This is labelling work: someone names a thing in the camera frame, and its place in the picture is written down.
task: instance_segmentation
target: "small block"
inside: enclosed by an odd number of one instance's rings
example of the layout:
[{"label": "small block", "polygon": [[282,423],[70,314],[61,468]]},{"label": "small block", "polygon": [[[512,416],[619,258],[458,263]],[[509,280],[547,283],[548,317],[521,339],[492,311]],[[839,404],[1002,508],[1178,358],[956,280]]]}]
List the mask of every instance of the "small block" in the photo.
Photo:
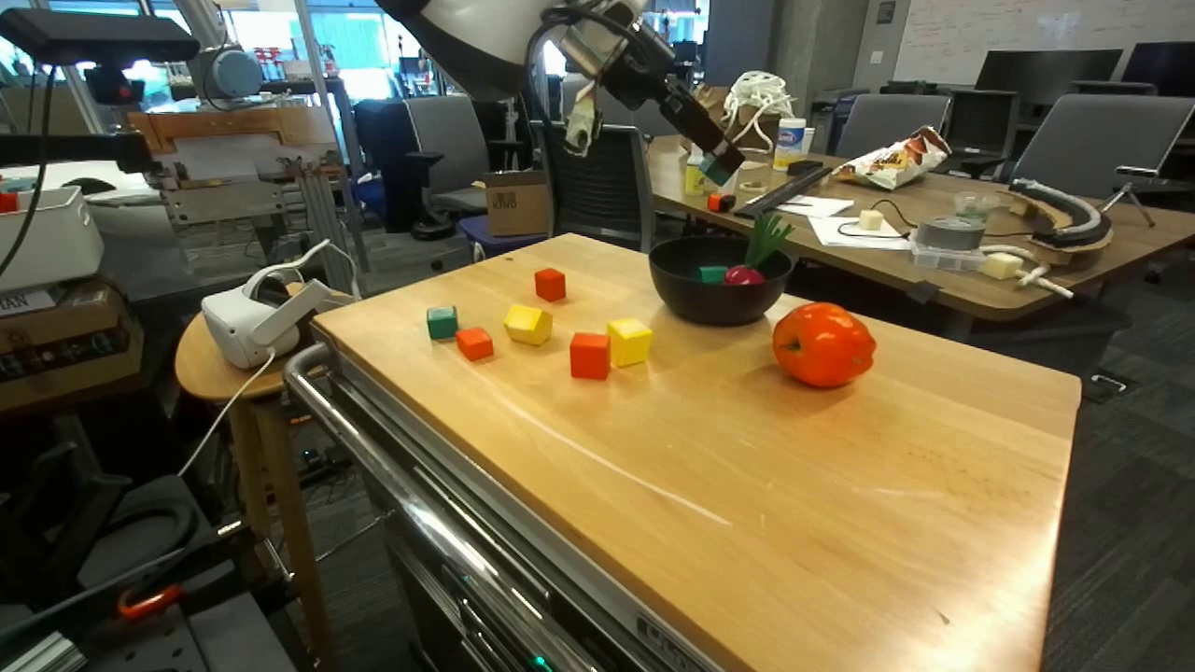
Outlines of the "small block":
[{"label": "small block", "polygon": [[492,339],[489,339],[487,329],[458,329],[458,332],[456,332],[456,348],[458,348],[458,353],[467,353],[471,363],[492,353]]},{"label": "small block", "polygon": [[649,326],[643,326],[643,321],[608,321],[605,337],[608,337],[608,353],[614,353],[616,371],[646,363],[649,337],[653,337]]},{"label": "small block", "polygon": [[456,337],[456,305],[428,305],[427,311],[427,337],[451,339]]},{"label": "small block", "polygon": [[702,283],[726,283],[726,265],[700,265]]},{"label": "small block", "polygon": [[560,270],[538,270],[536,271],[536,294],[547,304],[565,304],[567,300],[567,278]]},{"label": "small block", "polygon": [[552,339],[552,314],[543,305],[509,305],[504,329],[517,345],[548,345]]},{"label": "small block", "polygon": [[567,345],[572,377],[605,381],[608,377],[608,337],[574,332]]}]

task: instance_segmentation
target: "bowl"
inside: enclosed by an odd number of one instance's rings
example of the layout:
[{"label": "bowl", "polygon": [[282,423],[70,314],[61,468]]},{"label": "bowl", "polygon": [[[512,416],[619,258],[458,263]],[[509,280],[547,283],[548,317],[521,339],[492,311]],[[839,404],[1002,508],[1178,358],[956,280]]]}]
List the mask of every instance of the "bowl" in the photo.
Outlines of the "bowl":
[{"label": "bowl", "polygon": [[672,240],[649,250],[649,280],[681,321],[751,326],[782,300],[791,258],[765,258],[760,265],[765,280],[751,287],[702,283],[702,265],[743,265],[743,258],[747,240]]}]

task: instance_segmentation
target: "orange cube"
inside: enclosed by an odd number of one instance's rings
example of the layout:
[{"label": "orange cube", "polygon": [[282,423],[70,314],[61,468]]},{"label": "orange cube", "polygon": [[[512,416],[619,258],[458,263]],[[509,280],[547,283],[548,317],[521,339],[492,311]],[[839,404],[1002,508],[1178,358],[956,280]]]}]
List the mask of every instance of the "orange cube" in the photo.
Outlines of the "orange cube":
[{"label": "orange cube", "polygon": [[560,270],[538,270],[536,271],[536,294],[547,304],[565,304],[567,300],[567,278]]},{"label": "orange cube", "polygon": [[608,337],[574,332],[567,345],[572,377],[605,381],[608,377]]},{"label": "orange cube", "polygon": [[492,353],[492,339],[487,329],[458,329],[456,332],[456,352],[471,363],[489,358]]}]

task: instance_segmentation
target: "wire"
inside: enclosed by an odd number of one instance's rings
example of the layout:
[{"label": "wire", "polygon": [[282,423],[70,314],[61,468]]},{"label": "wire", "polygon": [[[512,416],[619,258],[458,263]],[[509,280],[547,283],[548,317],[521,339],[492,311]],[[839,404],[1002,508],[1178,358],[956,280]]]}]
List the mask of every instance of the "wire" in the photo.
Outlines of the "wire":
[{"label": "wire", "polygon": [[216,438],[223,416],[238,404],[238,397],[245,388],[255,388],[255,381],[273,367],[275,352],[264,352],[264,363],[228,397],[228,404],[219,407],[219,416],[214,418],[214,427],[201,433],[201,442],[194,446],[194,451],[187,455],[187,464],[180,468],[180,477],[194,468],[194,458],[209,448],[209,442]]},{"label": "wire", "polygon": [[49,105],[51,105],[51,78],[56,78],[61,68],[49,68],[49,78],[44,78],[44,102],[43,102],[43,136],[38,136],[38,179],[33,179],[33,193],[26,202],[26,218],[24,218],[24,229],[16,230],[3,263],[0,263],[0,278],[9,271],[9,265],[16,263],[16,255],[24,250],[30,229],[33,229],[33,212],[43,207],[43,187],[44,187],[44,154],[49,154]]}]

